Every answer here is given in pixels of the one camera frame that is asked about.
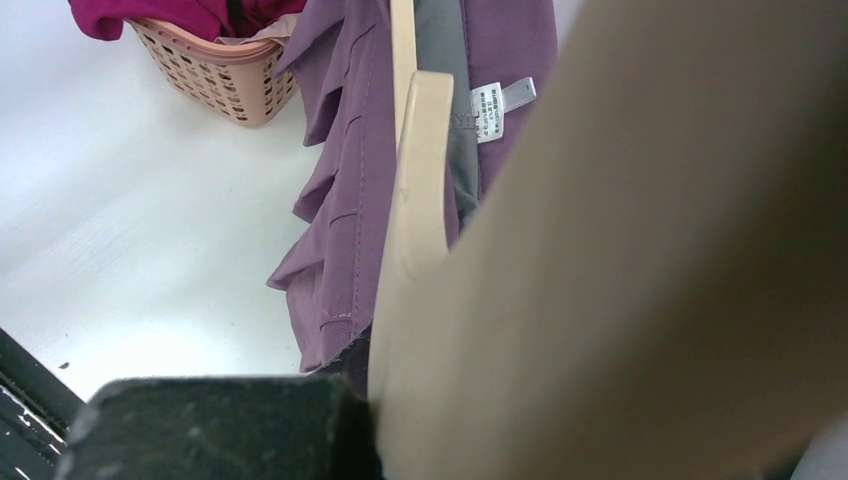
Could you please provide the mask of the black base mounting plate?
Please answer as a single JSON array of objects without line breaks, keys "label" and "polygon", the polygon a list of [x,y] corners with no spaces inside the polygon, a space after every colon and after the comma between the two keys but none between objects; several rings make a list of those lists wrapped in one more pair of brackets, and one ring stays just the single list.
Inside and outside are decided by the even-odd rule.
[{"label": "black base mounting plate", "polygon": [[1,333],[1,477],[51,479],[85,402]]}]

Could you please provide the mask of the purple pleated skirt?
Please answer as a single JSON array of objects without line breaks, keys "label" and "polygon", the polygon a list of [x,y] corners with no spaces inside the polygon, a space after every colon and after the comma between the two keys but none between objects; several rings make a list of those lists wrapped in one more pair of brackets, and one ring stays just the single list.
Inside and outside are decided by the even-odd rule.
[{"label": "purple pleated skirt", "polygon": [[[558,53],[550,1],[418,1],[419,66],[449,73],[454,100],[445,174],[454,242],[531,112],[517,93],[504,131],[475,129],[474,91],[542,86]],[[293,211],[308,227],[269,278],[286,294],[305,373],[341,374],[367,392],[371,321],[395,180],[395,118],[385,1],[310,1],[280,62],[301,87],[304,142],[322,149]]]}]

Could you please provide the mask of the orange plastic basket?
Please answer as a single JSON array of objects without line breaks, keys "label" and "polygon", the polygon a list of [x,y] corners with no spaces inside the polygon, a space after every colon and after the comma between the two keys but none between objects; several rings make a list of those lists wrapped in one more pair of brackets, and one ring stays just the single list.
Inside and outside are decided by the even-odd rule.
[{"label": "orange plastic basket", "polygon": [[164,21],[132,19],[127,24],[174,89],[235,124],[266,124],[298,90],[290,72],[276,72],[284,53],[281,40],[230,45]]}]

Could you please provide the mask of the pink pleated skirt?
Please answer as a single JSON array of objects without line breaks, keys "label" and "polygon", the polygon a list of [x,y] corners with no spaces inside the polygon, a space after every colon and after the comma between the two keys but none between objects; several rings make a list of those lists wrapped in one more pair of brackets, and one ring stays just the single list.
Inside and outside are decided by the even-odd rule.
[{"label": "pink pleated skirt", "polygon": [[279,17],[275,22],[259,30],[252,37],[218,37],[215,43],[221,45],[243,45],[261,41],[271,41],[284,45],[292,36],[300,14],[286,14]]}]

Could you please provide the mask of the magenta skirt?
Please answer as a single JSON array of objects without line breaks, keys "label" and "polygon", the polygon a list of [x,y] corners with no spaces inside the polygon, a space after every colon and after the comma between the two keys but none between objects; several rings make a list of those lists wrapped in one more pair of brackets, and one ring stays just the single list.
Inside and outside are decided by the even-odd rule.
[{"label": "magenta skirt", "polygon": [[280,17],[298,14],[305,0],[70,0],[72,16],[87,36],[114,41],[123,22],[148,19],[169,22],[207,41],[248,38]]}]

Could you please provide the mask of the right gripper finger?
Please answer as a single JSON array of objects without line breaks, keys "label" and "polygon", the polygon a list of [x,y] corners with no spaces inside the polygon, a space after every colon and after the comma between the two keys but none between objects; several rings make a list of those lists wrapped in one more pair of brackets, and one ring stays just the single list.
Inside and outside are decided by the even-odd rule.
[{"label": "right gripper finger", "polygon": [[378,479],[368,404],[340,376],[114,381],[57,479]]}]

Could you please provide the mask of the beige wooden hanger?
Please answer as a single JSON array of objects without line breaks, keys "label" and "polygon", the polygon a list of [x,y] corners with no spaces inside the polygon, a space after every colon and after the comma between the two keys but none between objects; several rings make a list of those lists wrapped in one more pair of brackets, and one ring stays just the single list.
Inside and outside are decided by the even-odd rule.
[{"label": "beige wooden hanger", "polygon": [[470,226],[391,5],[389,479],[725,479],[847,409],[847,5],[588,1]]}]

